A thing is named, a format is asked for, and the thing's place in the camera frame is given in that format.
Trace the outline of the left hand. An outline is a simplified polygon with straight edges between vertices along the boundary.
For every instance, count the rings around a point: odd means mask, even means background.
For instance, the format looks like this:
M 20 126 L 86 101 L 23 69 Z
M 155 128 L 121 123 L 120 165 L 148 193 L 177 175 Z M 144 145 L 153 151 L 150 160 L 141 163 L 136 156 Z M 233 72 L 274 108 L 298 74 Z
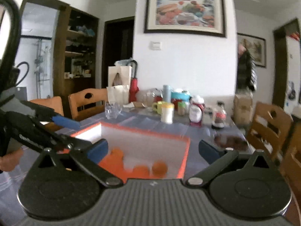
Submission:
M 10 172 L 15 169 L 15 167 L 19 164 L 19 161 L 24 154 L 22 148 L 19 148 L 12 153 L 6 154 L 0 159 L 0 170 L 4 172 Z

